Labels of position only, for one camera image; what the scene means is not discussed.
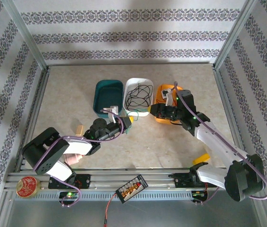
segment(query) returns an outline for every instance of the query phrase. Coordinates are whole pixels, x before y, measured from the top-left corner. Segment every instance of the orange bowl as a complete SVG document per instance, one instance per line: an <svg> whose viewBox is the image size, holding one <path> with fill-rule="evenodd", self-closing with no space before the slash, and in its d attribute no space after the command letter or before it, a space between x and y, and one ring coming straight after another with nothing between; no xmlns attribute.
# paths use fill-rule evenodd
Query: orange bowl
<svg viewBox="0 0 267 227"><path fill-rule="evenodd" d="M155 100L154 100L154 104L157 103L166 103L166 99L163 99L162 97L162 90L168 89L168 88L173 88L174 85L170 85L170 84L162 84L161 86L158 87L157 92L156 92L156 96L155 96ZM173 98L173 103L172 106L177 106L177 101L176 101L176 91L175 89L172 91L172 98ZM169 120L166 119L159 119L155 117L155 120L159 123L162 124L171 124Z"/></svg>

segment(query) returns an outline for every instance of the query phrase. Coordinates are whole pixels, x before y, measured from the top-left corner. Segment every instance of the striped wallpaper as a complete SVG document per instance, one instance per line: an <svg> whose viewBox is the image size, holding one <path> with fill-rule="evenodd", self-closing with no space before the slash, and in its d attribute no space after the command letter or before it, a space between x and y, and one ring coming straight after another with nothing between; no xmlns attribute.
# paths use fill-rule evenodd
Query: striped wallpaper
<svg viewBox="0 0 267 227"><path fill-rule="evenodd" d="M244 0L14 0L46 63L213 63Z"/></svg>
<svg viewBox="0 0 267 227"><path fill-rule="evenodd" d="M243 145L267 177L267 0L258 1L219 69Z"/></svg>
<svg viewBox="0 0 267 227"><path fill-rule="evenodd" d="M0 197L23 143L41 69L0 1Z"/></svg>

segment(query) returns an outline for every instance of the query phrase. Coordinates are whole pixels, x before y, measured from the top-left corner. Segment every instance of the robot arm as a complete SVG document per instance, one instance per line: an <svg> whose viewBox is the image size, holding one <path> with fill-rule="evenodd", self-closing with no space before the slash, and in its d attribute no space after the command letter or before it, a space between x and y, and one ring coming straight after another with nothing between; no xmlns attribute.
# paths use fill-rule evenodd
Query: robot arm
<svg viewBox="0 0 267 227"><path fill-rule="evenodd" d="M179 120L185 130L204 142L212 152L215 152L221 158L225 165L224 169L214 167L205 162L199 163L190 168L190 175L193 176L191 180L195 183L207 182L224 188L235 201L241 201L263 190L264 184L262 179L243 161L243 158L247 159L263 175L261 158L256 154L250 156L245 151L227 141L207 116L196 111L193 95L190 91L178 91L177 100L179 100L179 96L181 96L190 110L202 122L192 115L180 101L177 102L177 106L154 104L149 107L148 111L157 118L168 119L170 121ZM232 148L235 148L241 156L234 153L226 143L231 145Z"/></svg>
<svg viewBox="0 0 267 227"><path fill-rule="evenodd" d="M132 117L119 117L115 122L107 124L105 119L98 118L82 137L89 141L75 136L60 137L54 128L48 128L22 149L23 156L38 175L49 174L72 184L75 173L69 165L59 161L61 156L63 154L92 155L101 147L101 141L112 140L121 131L121 125L124 132L130 127L132 121Z"/></svg>

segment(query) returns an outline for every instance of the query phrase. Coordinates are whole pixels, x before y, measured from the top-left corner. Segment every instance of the circuit board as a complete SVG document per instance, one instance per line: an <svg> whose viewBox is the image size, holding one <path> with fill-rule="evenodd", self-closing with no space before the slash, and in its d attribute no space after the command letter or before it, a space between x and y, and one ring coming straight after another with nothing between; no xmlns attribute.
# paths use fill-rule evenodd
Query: circuit board
<svg viewBox="0 0 267 227"><path fill-rule="evenodd" d="M136 178L132 179L115 192L118 195L120 201L122 203L125 203L147 187L148 184L146 183L142 175L138 175Z"/></svg>

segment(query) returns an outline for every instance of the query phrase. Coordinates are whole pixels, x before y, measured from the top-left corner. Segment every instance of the beige table surface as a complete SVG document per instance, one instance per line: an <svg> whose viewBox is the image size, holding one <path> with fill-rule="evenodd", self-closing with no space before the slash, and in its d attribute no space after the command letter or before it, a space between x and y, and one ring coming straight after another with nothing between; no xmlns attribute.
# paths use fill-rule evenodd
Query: beige table surface
<svg viewBox="0 0 267 227"><path fill-rule="evenodd" d="M229 125L210 64L54 66L51 68L34 137L48 127L61 135L74 135L78 124L89 129L97 118L93 111L95 86L102 79L148 78L154 84L154 97L161 84L189 89L197 110L205 113L232 141ZM181 126L157 123L154 117L140 117L129 134L102 143L93 155L83 157L74 168L190 167L205 153L201 141ZM216 156L209 161L223 166Z"/></svg>

